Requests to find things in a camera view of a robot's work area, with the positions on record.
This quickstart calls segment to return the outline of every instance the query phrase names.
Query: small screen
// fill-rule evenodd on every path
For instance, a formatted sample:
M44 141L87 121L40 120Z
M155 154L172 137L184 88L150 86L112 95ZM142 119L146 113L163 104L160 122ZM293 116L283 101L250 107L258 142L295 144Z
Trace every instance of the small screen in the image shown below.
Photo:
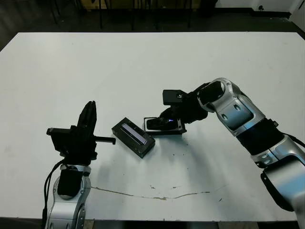
M147 142L145 138L143 138L139 133L137 133L134 129L128 126L126 123L122 125L122 127L131 133L136 139L138 139L143 145Z

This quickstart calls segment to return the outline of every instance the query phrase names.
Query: wire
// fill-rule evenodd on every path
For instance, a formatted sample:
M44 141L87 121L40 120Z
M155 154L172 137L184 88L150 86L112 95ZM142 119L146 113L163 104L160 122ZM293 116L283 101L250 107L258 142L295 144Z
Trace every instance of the wire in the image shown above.
M303 146L305 148L305 144L301 140L297 139L296 137L294 137L292 135L285 134L283 132L282 132L282 134L283 135L288 135L291 138L291 140L293 140L294 142L298 143L299 145L301 145L301 146Z
M60 162L56 163L54 165L52 171L49 173L47 176L46 181L44 182L44 189L43 189L43 194L44 194L44 209L42 210L42 223L41 223L41 229L44 229L47 223L47 218L48 218L48 198L49 198L49 189L50 189L50 182L51 182L51 177L52 173L61 165L65 163L65 159L61 160Z

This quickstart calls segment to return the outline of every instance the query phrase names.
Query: white table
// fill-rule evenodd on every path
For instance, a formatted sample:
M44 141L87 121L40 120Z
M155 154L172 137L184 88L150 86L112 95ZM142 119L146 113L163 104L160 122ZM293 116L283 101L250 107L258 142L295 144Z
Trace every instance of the white table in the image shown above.
M296 33L17 34L0 52L0 217L41 218L45 178L62 159L46 130L77 124L89 100L97 104L95 135L111 136L125 116L139 126L158 116L163 89L189 92L226 77L304 141L304 63ZM144 159L120 141L98 144L90 177L101 190L91 189L86 218L295 220L215 114L186 128L156 138Z

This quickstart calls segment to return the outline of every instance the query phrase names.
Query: black box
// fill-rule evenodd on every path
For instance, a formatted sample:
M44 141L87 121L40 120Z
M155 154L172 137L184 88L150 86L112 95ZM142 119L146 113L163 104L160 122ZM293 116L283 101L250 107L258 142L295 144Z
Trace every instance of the black box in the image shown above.
M112 132L140 158L143 158L155 144L152 137L128 118L115 125Z

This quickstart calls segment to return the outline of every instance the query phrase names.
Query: white wall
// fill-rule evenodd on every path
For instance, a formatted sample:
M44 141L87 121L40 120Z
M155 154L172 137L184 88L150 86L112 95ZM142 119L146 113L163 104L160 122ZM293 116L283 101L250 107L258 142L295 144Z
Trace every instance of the white wall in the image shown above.
M295 11L293 12L293 14L290 17L290 20L305 32L305 3L299 9L299 6L301 5L301 3L302 3L302 0L295 8Z
M217 8L253 8L262 5L265 11L294 12L302 0L218 0Z

